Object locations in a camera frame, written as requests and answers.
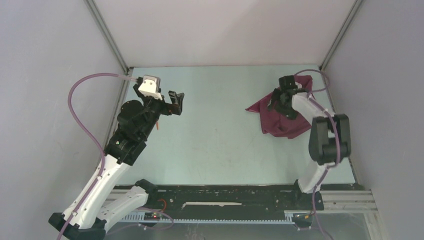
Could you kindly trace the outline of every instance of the cable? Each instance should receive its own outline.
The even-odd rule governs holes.
[[[322,92],[322,91],[325,91],[325,90],[327,90],[329,88],[329,86],[330,86],[330,79],[329,79],[329,77],[327,76],[327,74],[325,72],[320,71],[320,70],[316,70],[316,69],[305,69],[305,70],[296,72],[294,75],[296,76],[296,75],[299,75],[299,74],[304,73],[304,72],[315,72],[315,73],[321,74],[322,79],[324,80],[324,83],[325,83],[324,88],[317,89],[317,90],[312,90],[312,91],[308,92],[307,93],[307,97],[309,97],[310,94]]]
[[[341,151],[340,151],[339,133],[337,132],[337,125],[334,122],[333,117],[331,116],[331,114],[328,112],[327,109],[325,109],[323,106],[321,106],[314,99],[314,97],[311,95],[312,93],[317,93],[317,92],[322,92],[324,90],[327,90],[327,88],[330,85],[330,79],[329,79],[329,77],[323,71],[315,70],[315,69],[305,69],[305,70],[302,70],[302,71],[299,71],[299,72],[295,73],[294,75],[296,76],[296,75],[298,75],[300,73],[303,73],[303,72],[316,72],[316,73],[320,73],[321,76],[322,76],[322,78],[324,79],[324,81],[327,80],[326,86],[324,88],[318,89],[318,90],[312,90],[312,91],[308,92],[306,96],[307,96],[307,99],[312,104],[314,104],[318,109],[320,109],[328,117],[328,119],[331,122],[331,126],[332,126],[332,129],[333,129],[333,132],[334,132],[335,148],[336,148],[335,164],[325,167],[324,173],[319,178],[318,182],[316,183],[316,185],[315,185],[315,187],[313,188],[313,191],[312,191],[312,211],[313,211],[313,214],[315,215],[316,223],[318,224],[318,228],[317,229],[319,229],[319,231],[321,231],[321,233],[322,233],[322,235],[324,237],[325,236],[328,236],[331,240],[334,240],[334,238],[321,226],[320,220],[319,220],[318,215],[317,215],[317,207],[315,205],[315,193],[317,192],[318,186],[320,186],[321,183],[323,183],[324,179],[326,178],[327,174],[329,173],[329,170],[332,169],[332,168],[337,167],[340,164],[340,161],[341,161]]]
[[[132,81],[132,82],[136,82],[136,79],[133,77],[128,77],[128,76],[124,76],[124,75],[119,75],[119,74],[115,74],[115,73],[96,73],[96,74],[91,74],[88,76],[85,76],[83,78],[81,78],[80,80],[78,80],[69,90],[69,95],[67,97],[67,105],[69,107],[69,111],[70,114],[72,114],[73,119],[75,119],[76,123],[81,127],[81,129],[90,137],[90,139],[95,143],[97,149],[100,151],[100,169],[98,171],[97,176],[101,177],[102,173],[104,171],[104,167],[105,167],[105,153],[103,151],[102,146],[100,145],[99,141],[93,136],[93,134],[83,125],[83,123],[80,121],[80,119],[78,118],[77,114],[75,114],[74,108],[72,107],[72,95],[74,94],[75,89],[78,87],[78,85],[80,85],[82,82],[85,82],[89,79],[92,78],[96,78],[96,77],[117,77],[123,80],[127,80],[127,81]],[[87,191],[84,193],[84,195],[82,196],[81,200],[76,204],[75,208],[72,210],[71,214],[69,215],[68,219],[66,220],[66,222],[63,224],[62,228],[60,229],[59,235],[57,236],[56,240],[60,240],[61,237],[63,236],[65,229],[67,228],[68,224],[71,222],[72,218],[74,217],[73,213],[77,212],[81,205],[84,203],[84,201],[87,199],[88,195],[91,193],[91,191],[93,190],[93,188],[96,186],[97,182],[98,182],[98,178],[96,177],[94,179],[94,181],[91,183],[91,185],[89,186],[89,188],[87,189]]]
[[[165,209],[167,209],[167,201],[165,201],[165,199],[161,198],[159,200],[157,200],[158,202],[163,202],[163,208],[162,210],[160,210],[161,212],[164,212]]]
[[[137,227],[143,226],[145,229],[152,229],[152,230],[166,230],[166,229],[171,228],[174,225],[174,219],[171,216],[169,216],[168,214],[164,213],[164,212],[160,212],[160,211],[157,211],[157,210],[154,210],[154,209],[151,209],[151,208],[147,208],[147,207],[142,207],[142,206],[141,207],[138,207],[137,209],[139,209],[139,210],[146,210],[146,211],[149,211],[151,213],[157,213],[157,214],[163,215],[163,216],[167,217],[171,221],[171,224],[168,225],[168,226],[164,226],[164,227],[151,227],[151,226],[143,225],[141,223],[135,223],[135,224],[130,224],[130,225],[126,225],[126,226],[120,227],[120,228],[116,229],[115,231],[108,232],[106,234],[106,236],[109,236],[109,235],[112,235],[112,234],[116,234],[117,232],[119,232],[119,231],[121,231],[123,229],[132,228],[132,227],[136,227],[136,226]]]

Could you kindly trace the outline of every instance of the red wire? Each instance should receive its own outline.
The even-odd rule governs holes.
[[[165,201],[165,199],[163,199],[163,198],[161,198],[161,199],[159,199],[159,200],[157,200],[158,202],[163,202],[163,208],[162,208],[162,210],[160,210],[161,212],[164,212],[165,211],[165,209],[167,209],[167,201]]]

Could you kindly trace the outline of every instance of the light blue table surface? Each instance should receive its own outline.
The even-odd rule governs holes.
[[[182,115],[161,116],[147,147],[119,185],[147,179],[154,184],[267,185],[293,184],[310,161],[307,131],[295,139],[262,134],[258,113],[245,108],[278,87],[278,78],[315,65],[138,67],[132,75],[161,78],[168,91],[185,93]],[[313,89],[324,87],[319,73]],[[126,100],[139,100],[130,85]],[[331,108],[327,93],[314,93]],[[354,183],[347,159],[324,183]]]

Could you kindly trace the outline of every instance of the maroon cloth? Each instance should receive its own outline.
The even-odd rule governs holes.
[[[311,76],[294,76],[294,80],[300,83],[308,92],[312,90]],[[301,114],[298,114],[296,119],[290,120],[275,110],[268,111],[267,106],[271,101],[272,94],[273,92],[246,108],[246,111],[259,113],[263,134],[269,133],[278,138],[287,137],[294,139],[311,128],[309,122]]]

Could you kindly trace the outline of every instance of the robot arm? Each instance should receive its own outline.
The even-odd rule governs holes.
[[[63,213],[53,213],[48,222],[61,231],[72,216],[63,235],[70,240],[102,240],[108,230],[125,215],[146,204],[156,186],[140,180],[122,197],[102,207],[119,178],[134,164],[146,147],[146,141],[160,115],[180,115],[184,93],[169,92],[172,103],[161,95],[160,78],[145,75],[137,79],[134,90],[142,99],[124,103],[117,116],[118,128],[104,150],[105,164],[101,176],[101,163],[82,192]],[[94,187],[87,192],[97,179]],[[82,205],[74,211],[83,199]]]
[[[312,94],[295,82],[293,75],[281,77],[278,81],[280,88],[274,90],[268,109],[274,109],[292,120],[300,113],[311,124],[308,144],[311,160],[297,182],[302,193],[311,194],[315,186],[316,191],[320,190],[318,183],[324,171],[336,164],[336,138],[328,115],[336,123],[340,159],[351,154],[349,118],[321,107]]]

